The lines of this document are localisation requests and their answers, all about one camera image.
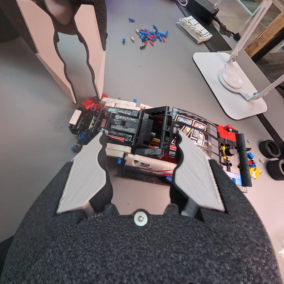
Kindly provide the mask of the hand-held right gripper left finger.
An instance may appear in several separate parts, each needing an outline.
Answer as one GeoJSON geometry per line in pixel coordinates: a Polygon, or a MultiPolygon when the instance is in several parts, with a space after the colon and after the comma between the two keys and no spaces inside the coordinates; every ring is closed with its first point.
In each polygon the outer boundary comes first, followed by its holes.
{"type": "Polygon", "coordinates": [[[98,134],[73,158],[57,214],[82,210],[87,217],[106,216],[113,187],[107,169],[106,135],[98,134]]]}

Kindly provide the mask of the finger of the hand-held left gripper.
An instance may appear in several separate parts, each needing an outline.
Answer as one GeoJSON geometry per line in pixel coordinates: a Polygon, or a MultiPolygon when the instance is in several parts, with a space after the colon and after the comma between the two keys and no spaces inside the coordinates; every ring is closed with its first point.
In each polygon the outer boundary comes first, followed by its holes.
{"type": "Polygon", "coordinates": [[[48,13],[33,1],[16,1],[36,49],[36,56],[74,104],[77,98],[66,74],[66,63],[59,54],[54,23],[48,13]]]}
{"type": "Polygon", "coordinates": [[[74,16],[76,34],[83,43],[87,54],[87,66],[90,69],[96,95],[102,98],[105,75],[105,57],[95,8],[92,5],[81,4],[74,16]]]}

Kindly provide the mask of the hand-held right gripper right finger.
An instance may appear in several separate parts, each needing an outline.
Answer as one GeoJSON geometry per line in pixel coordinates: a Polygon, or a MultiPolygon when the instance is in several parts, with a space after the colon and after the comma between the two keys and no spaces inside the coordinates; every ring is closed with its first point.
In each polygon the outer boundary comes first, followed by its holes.
{"type": "Polygon", "coordinates": [[[176,133],[176,147],[171,188],[185,199],[178,205],[180,214],[193,218],[200,208],[225,212],[209,157],[181,130],[176,133]]]}

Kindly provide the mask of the pile of small connector pins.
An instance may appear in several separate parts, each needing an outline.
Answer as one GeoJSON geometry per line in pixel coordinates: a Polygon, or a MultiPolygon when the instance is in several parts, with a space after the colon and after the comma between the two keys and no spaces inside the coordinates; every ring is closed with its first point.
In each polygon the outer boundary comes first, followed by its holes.
{"type": "Polygon", "coordinates": [[[169,30],[162,32],[155,24],[152,25],[152,30],[149,30],[142,28],[142,23],[140,23],[140,28],[135,28],[135,34],[137,36],[137,42],[140,44],[139,49],[145,50],[147,45],[154,47],[155,41],[165,43],[169,30]]]}

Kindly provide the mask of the toy brick race car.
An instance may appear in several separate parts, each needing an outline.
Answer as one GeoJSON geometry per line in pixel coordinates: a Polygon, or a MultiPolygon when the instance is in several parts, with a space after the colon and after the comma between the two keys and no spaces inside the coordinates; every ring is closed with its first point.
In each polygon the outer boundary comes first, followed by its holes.
{"type": "Polygon", "coordinates": [[[108,98],[106,94],[83,101],[69,121],[69,130],[79,138],[71,150],[80,152],[103,130],[107,156],[117,158],[124,177],[169,184],[177,165],[176,133],[181,130],[209,159],[217,161],[241,191],[252,187],[256,165],[243,133],[230,124],[215,124],[183,109],[137,107],[136,102],[108,98]]]}

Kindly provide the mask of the grey desk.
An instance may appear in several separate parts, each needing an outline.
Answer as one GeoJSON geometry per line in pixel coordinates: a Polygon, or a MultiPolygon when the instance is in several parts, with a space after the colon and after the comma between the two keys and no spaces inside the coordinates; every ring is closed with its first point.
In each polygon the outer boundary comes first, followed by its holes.
{"type": "MultiPolygon", "coordinates": [[[[257,116],[234,121],[222,111],[193,62],[207,52],[176,26],[182,13],[171,1],[106,1],[107,31],[103,93],[159,107],[196,113],[221,125],[232,124],[252,140],[257,161],[262,140],[272,139],[257,116]],[[169,34],[140,50],[135,28],[169,34]]],[[[59,33],[78,105],[74,105],[24,40],[1,43],[1,241],[13,236],[24,215],[62,166],[74,157],[76,137],[69,120],[94,93],[86,50],[77,36],[59,33]]]]}

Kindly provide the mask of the black quilted cushion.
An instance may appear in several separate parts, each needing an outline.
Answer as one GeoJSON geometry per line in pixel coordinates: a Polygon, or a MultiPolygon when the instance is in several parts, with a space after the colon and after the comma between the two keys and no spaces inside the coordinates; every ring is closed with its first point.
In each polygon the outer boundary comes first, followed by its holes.
{"type": "Polygon", "coordinates": [[[13,27],[3,10],[0,8],[0,43],[12,41],[18,37],[18,31],[13,27]]]}

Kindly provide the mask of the folded sticker sheets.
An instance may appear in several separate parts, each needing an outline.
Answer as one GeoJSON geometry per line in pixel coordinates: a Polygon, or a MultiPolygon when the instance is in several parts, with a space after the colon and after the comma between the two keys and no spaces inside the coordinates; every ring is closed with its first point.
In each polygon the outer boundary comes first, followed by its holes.
{"type": "Polygon", "coordinates": [[[176,24],[197,44],[208,41],[213,36],[191,15],[177,19],[176,24]]]}

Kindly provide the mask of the black power adapter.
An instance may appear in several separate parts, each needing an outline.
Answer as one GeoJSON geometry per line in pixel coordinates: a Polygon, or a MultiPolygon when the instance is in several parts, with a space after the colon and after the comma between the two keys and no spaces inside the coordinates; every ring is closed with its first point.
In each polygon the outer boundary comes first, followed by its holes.
{"type": "Polygon", "coordinates": [[[186,9],[201,19],[204,23],[211,23],[219,8],[208,0],[189,0],[186,9]]]}

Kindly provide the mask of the white book stand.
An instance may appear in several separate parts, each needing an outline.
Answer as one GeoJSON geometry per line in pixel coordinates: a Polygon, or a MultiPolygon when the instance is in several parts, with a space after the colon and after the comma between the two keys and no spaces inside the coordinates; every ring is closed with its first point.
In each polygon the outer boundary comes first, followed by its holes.
{"type": "Polygon", "coordinates": [[[237,63],[238,53],[273,2],[276,3],[271,0],[261,2],[254,19],[231,55],[224,52],[196,52],[193,55],[193,60],[212,93],[231,119],[241,120],[266,112],[267,104],[262,97],[284,80],[284,75],[282,75],[263,91],[258,92],[237,63]]]}

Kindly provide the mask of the wooden table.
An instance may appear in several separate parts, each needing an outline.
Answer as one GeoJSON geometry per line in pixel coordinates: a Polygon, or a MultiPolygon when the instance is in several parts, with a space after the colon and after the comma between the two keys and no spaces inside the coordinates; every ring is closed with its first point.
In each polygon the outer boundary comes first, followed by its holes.
{"type": "Polygon", "coordinates": [[[281,12],[250,45],[245,48],[250,58],[257,62],[283,40],[284,13],[281,12]]]}

